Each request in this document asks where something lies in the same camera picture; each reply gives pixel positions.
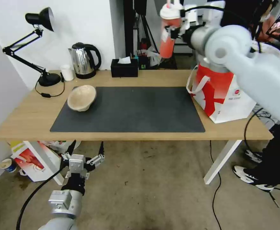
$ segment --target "table leg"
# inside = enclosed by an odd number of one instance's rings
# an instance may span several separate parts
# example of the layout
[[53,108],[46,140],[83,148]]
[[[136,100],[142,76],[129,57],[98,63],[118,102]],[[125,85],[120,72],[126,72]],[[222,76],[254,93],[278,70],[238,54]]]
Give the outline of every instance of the table leg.
[[[30,149],[30,151],[32,153],[37,153],[34,154],[37,159],[44,163],[47,167],[49,167],[49,169],[51,170],[51,172],[54,174],[59,170],[60,165],[55,165],[53,164],[53,162],[49,159],[49,157],[47,156],[47,154],[45,153],[45,151],[41,148],[40,144],[38,142],[29,142],[29,141],[24,141],[24,143],[26,144],[26,146]],[[54,177],[54,180],[57,182],[57,184],[62,185],[64,178],[63,176],[59,173],[58,175],[56,175]]]
[[204,177],[205,184],[210,184],[216,174],[223,167],[225,162],[229,159],[229,157],[233,154],[235,149],[239,146],[242,140],[236,141],[228,141],[225,147],[222,149],[221,153],[215,159],[213,165],[210,167],[209,171]]

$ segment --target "lamp shade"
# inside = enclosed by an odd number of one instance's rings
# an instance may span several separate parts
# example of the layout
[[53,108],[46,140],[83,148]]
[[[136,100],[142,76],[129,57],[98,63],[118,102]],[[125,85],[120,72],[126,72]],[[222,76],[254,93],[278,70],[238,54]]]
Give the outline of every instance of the lamp shade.
[[39,14],[27,13],[25,20],[32,25],[42,25],[50,31],[54,31],[52,22],[54,22],[53,12],[50,7],[44,8]]

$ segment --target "beige bowl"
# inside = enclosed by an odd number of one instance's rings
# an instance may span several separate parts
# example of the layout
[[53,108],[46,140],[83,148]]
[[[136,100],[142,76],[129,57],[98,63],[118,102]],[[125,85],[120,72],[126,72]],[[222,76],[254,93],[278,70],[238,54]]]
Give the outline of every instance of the beige bowl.
[[91,85],[83,85],[72,90],[68,96],[70,109],[83,112],[89,109],[96,98],[96,90]]

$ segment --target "black pants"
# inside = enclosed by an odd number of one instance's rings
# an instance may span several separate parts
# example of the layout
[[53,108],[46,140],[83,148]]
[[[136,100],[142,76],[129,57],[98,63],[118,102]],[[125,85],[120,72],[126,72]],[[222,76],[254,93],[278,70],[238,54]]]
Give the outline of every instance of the black pants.
[[280,125],[273,127],[274,138],[262,150],[262,162],[245,172],[256,177],[260,183],[267,185],[280,184]]

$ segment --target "stainless steel kettle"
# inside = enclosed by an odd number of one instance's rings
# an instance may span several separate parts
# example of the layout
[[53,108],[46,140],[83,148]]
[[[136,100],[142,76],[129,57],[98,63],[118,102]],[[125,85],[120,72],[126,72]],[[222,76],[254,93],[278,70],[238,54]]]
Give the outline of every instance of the stainless steel kettle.
[[[88,79],[96,74],[101,66],[101,54],[94,45],[75,43],[72,48],[68,49],[72,58],[76,77]],[[95,65],[91,51],[96,53],[98,64]]]

